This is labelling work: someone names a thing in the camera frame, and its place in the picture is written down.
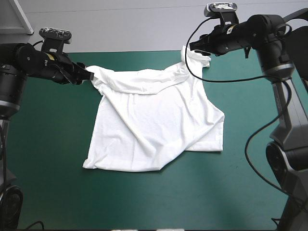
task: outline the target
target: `fabric fold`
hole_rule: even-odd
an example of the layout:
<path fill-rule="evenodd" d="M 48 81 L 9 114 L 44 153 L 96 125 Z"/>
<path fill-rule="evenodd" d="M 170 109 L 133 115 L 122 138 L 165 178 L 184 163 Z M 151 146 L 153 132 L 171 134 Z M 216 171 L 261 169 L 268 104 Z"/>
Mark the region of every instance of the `fabric fold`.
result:
<path fill-rule="evenodd" d="M 211 59 L 189 49 L 187 55 L 190 69 L 201 76 Z M 165 70 L 87 67 L 103 97 L 84 168 L 160 170 L 184 150 L 222 150 L 224 114 L 188 72 L 185 47 L 181 60 Z"/>

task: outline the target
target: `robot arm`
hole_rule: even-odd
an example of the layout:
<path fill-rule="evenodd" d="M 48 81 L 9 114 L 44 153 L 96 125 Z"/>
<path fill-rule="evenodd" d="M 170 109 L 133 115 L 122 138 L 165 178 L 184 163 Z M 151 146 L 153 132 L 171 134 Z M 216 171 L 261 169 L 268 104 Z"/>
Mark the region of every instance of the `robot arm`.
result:
<path fill-rule="evenodd" d="M 286 105 L 288 92 L 281 81 L 291 89 L 291 101 L 272 132 L 274 139 L 266 148 L 268 162 L 282 190 L 290 195 L 278 224 L 278 231 L 308 230 L 308 118 L 292 83 L 296 66 L 308 90 L 308 26 L 292 31 L 286 24 L 301 18 L 308 21 L 308 8 L 285 18 L 278 15 L 253 15 L 238 23 L 235 3 L 211 3 L 205 16 L 220 18 L 220 25 L 210 34 L 190 43 L 191 50 L 203 55 L 219 56 L 244 49 L 245 57 L 251 48 L 257 51 L 262 72 L 273 86 L 279 113 Z"/>
<path fill-rule="evenodd" d="M 64 43 L 70 42 L 69 31 L 45 27 L 39 34 L 44 38 L 41 51 L 28 43 L 1 44 L 1 67 L 11 65 L 27 76 L 49 79 L 60 84 L 81 84 L 84 80 L 93 79 L 93 73 L 86 71 L 84 64 L 72 62 L 62 52 Z"/>

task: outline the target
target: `metal frame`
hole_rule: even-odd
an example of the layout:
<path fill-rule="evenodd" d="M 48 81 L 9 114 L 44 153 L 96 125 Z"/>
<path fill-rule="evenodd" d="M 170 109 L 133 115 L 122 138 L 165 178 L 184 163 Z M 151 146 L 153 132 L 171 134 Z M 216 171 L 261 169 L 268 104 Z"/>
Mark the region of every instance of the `metal frame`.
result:
<path fill-rule="evenodd" d="M 18 0 L 9 0 L 14 12 L 23 26 L 0 26 L 0 34 L 23 34 L 33 35 L 34 30 L 29 23 L 26 14 L 20 6 Z"/>

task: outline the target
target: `black cable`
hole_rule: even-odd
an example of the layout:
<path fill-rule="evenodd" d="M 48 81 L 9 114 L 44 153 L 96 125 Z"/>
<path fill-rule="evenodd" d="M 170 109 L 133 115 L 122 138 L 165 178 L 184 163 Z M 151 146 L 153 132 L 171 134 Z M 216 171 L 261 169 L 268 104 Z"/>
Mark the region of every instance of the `black cable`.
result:
<path fill-rule="evenodd" d="M 42 230 L 45 230 L 44 223 L 43 223 L 42 221 L 40 221 L 40 220 L 38 220 L 38 221 L 32 223 L 31 225 L 29 225 L 29 226 L 28 226 L 27 228 L 25 228 L 24 230 L 25 230 L 25 231 L 26 231 L 26 230 L 29 230 L 31 227 L 35 226 L 36 224 L 41 224 Z"/>
<path fill-rule="evenodd" d="M 291 88 L 289 86 L 289 84 L 287 84 L 285 81 L 281 81 L 279 78 L 277 78 L 276 76 L 257 76 L 257 77 L 252 77 L 252 78 L 244 78 L 244 79 L 233 79 L 233 80 L 209 80 L 209 79 L 204 79 L 204 78 L 201 78 L 201 77 L 198 77 L 196 76 L 192 71 L 191 69 L 189 68 L 188 66 L 188 63 L 187 63 L 187 48 L 188 48 L 188 45 L 189 45 L 189 42 L 191 40 L 191 38 L 194 36 L 194 34 L 198 31 L 198 29 L 200 28 L 200 26 L 202 26 L 205 22 L 207 22 L 208 20 L 212 19 L 213 17 L 210 17 L 210 18 L 207 18 L 206 20 L 204 20 L 202 23 L 199 24 L 199 26 L 194 30 L 194 32 L 190 35 L 190 37 L 188 38 L 187 40 L 187 43 L 186 43 L 186 48 L 185 48 L 185 64 L 186 64 L 186 67 L 188 69 L 188 71 L 191 73 L 192 76 L 196 77 L 197 79 L 200 79 L 204 82 L 211 82 L 211 83 L 234 83 L 234 82 L 244 82 L 244 81 L 250 81 L 250 80 L 255 80 L 255 79 L 261 79 L 261 78 L 274 78 L 274 79 L 277 79 L 278 82 L 281 82 L 283 83 L 287 90 L 288 90 L 288 99 L 287 99 L 287 102 L 285 104 L 285 106 L 283 107 L 283 109 L 281 110 L 281 112 L 274 118 L 272 119 L 270 122 L 268 122 L 267 124 L 265 124 L 264 126 L 262 126 L 261 128 L 259 128 L 257 131 L 255 131 L 251 136 L 249 136 L 249 138 L 247 139 L 247 142 L 246 142 L 246 145 L 245 145 L 245 157 L 250 165 L 250 167 L 254 170 L 254 172 L 259 176 L 261 177 L 266 183 L 268 183 L 270 186 L 274 187 L 275 189 L 281 191 L 282 193 L 290 196 L 292 199 L 295 200 L 295 203 L 298 205 L 298 203 L 296 202 L 297 200 L 301 202 L 301 205 L 299 206 L 301 210 L 305 211 L 306 213 L 308 213 L 307 209 L 305 209 L 305 202 L 303 200 L 301 200 L 300 198 L 296 198 L 295 196 L 293 196 L 292 194 L 284 191 L 282 188 L 278 187 L 277 185 L 273 184 L 272 182 L 270 182 L 268 179 L 266 179 L 262 174 L 260 174 L 258 172 L 258 170 L 255 168 L 255 166 L 252 164 L 252 162 L 250 161 L 249 159 L 249 156 L 248 156 L 248 153 L 247 153 L 247 149 L 248 149 L 248 146 L 249 146 L 249 143 L 250 141 L 252 140 L 252 138 L 257 135 L 260 131 L 262 131 L 263 129 L 267 128 L 269 125 L 271 125 L 272 123 L 274 123 L 278 118 L 280 118 L 284 113 L 285 111 L 287 110 L 287 107 L 291 101 L 291 97 L 292 97 L 292 91 L 291 91 Z"/>
<path fill-rule="evenodd" d="M 2 193 L 2 206 L 1 206 L 1 230 L 4 231 L 4 208 L 5 208 L 5 194 L 6 194 L 6 149 L 5 149 L 5 139 L 3 134 L 2 126 L 0 125 L 0 136 L 2 144 L 2 159 L 3 159 L 3 193 Z"/>
<path fill-rule="evenodd" d="M 38 45 L 39 43 L 43 43 L 44 41 L 43 40 L 41 40 L 41 41 L 38 41 L 38 42 L 36 42 L 36 43 L 34 43 L 32 46 L 36 46 L 36 45 Z"/>

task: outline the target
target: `white cloth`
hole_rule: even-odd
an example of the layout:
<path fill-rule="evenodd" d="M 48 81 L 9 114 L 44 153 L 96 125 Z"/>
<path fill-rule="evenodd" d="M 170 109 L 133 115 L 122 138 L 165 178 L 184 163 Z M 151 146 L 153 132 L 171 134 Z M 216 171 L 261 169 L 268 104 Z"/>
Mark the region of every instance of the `white cloth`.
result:
<path fill-rule="evenodd" d="M 201 76 L 207 56 L 188 50 Z M 160 170 L 184 150 L 221 151 L 224 114 L 206 97 L 201 80 L 182 62 L 165 70 L 115 72 L 89 66 L 103 95 L 84 168 Z"/>

